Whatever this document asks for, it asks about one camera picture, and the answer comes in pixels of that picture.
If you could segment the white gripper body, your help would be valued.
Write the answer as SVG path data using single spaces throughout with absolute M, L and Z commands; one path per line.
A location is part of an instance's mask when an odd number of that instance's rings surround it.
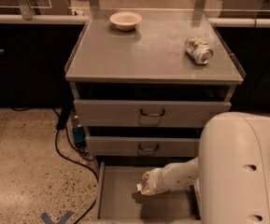
M 150 193 L 164 193 L 169 190 L 163 181 L 161 168 L 155 168 L 149 172 L 148 190 Z

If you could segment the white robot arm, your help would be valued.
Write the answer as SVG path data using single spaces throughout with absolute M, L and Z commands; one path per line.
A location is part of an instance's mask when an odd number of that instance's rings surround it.
M 222 113 L 202 131 L 199 154 L 147 171 L 143 195 L 200 187 L 202 224 L 270 224 L 270 117 Z

